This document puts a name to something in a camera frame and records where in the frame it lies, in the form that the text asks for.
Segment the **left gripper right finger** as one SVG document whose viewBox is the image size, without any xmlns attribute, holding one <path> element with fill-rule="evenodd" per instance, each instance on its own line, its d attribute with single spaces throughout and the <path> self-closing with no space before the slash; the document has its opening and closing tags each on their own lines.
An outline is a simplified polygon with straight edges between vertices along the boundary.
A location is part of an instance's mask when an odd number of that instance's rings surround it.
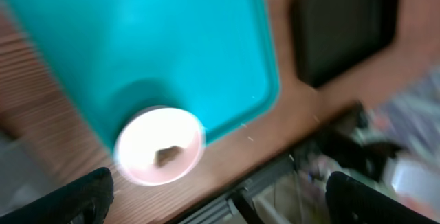
<svg viewBox="0 0 440 224">
<path fill-rule="evenodd" d="M 332 223 L 438 224 L 343 172 L 330 175 L 325 199 Z"/>
</svg>

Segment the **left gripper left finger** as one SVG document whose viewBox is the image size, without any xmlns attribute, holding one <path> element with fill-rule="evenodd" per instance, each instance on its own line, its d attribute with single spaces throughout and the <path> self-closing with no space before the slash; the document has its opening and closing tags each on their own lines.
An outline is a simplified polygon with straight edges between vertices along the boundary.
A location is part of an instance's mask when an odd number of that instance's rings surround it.
<svg viewBox="0 0 440 224">
<path fill-rule="evenodd" d="M 70 223 L 82 216 L 83 223 L 101 224 L 114 200 L 111 171 L 98 168 L 87 175 L 1 217 L 2 223 Z"/>
</svg>

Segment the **brown food scrap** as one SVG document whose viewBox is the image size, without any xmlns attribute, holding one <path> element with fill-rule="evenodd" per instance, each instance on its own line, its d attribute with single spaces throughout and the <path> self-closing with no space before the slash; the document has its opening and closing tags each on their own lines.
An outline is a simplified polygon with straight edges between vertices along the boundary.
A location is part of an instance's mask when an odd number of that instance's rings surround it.
<svg viewBox="0 0 440 224">
<path fill-rule="evenodd" d="M 182 153 L 182 151 L 183 148 L 180 146 L 170 146 L 168 148 L 157 150 L 154 157 L 155 167 L 164 167 L 169 162 L 175 160 L 176 157 Z"/>
</svg>

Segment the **small white dish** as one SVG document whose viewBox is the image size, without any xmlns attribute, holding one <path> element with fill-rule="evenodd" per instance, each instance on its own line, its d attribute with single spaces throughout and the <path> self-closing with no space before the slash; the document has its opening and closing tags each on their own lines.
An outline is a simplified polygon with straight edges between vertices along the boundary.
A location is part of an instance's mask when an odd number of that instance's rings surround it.
<svg viewBox="0 0 440 224">
<path fill-rule="evenodd" d="M 180 146 L 183 151 L 164 167 L 155 167 L 155 152 L 170 146 Z M 160 186 L 187 175 L 199 163 L 205 147 L 205 128 L 195 115 L 183 109 L 154 106 L 136 113 L 123 127 L 115 141 L 113 158 L 127 181 Z"/>
</svg>

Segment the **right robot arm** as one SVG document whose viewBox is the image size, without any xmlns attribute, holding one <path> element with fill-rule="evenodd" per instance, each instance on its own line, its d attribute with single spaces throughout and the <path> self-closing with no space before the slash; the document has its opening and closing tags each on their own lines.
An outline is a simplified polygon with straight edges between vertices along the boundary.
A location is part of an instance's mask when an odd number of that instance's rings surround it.
<svg viewBox="0 0 440 224">
<path fill-rule="evenodd" d="M 439 167 L 389 140 L 359 144 L 349 137 L 367 126 L 356 102 L 316 135 L 319 151 L 341 167 L 326 182 L 332 222 L 438 223 Z"/>
</svg>

